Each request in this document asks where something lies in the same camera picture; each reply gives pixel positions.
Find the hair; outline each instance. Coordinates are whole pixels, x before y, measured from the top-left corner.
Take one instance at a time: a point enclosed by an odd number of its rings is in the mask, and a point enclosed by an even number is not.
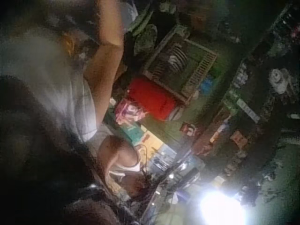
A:
[[[113,210],[104,202],[80,200],[64,208],[65,225],[119,225]]]

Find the red bag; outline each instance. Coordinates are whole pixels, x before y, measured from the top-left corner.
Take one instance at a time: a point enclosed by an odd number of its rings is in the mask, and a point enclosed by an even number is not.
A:
[[[130,98],[158,120],[166,120],[176,107],[173,96],[146,77],[135,78],[128,90]]]

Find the sign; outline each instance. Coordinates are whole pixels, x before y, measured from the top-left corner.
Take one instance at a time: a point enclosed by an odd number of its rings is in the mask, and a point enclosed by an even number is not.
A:
[[[255,122],[258,123],[260,117],[250,109],[250,107],[241,99],[236,102],[236,104]]]

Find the man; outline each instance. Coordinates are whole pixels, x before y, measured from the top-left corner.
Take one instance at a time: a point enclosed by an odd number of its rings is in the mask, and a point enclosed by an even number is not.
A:
[[[15,19],[1,34],[1,76],[21,80],[45,108],[59,129],[66,128],[88,141],[101,125],[109,105],[113,81],[123,54],[123,30],[117,0],[98,0],[100,46],[84,74],[72,71],[59,37],[35,21]],[[134,148],[116,146],[107,137],[97,154],[97,167],[105,179],[109,168],[139,171]]]

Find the sticker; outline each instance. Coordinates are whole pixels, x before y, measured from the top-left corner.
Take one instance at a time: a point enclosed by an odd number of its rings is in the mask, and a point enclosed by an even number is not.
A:
[[[234,132],[230,139],[237,144],[239,149],[242,149],[248,143],[248,139],[245,138],[238,130]]]
[[[187,136],[195,136],[198,129],[193,124],[183,122],[179,130]]]

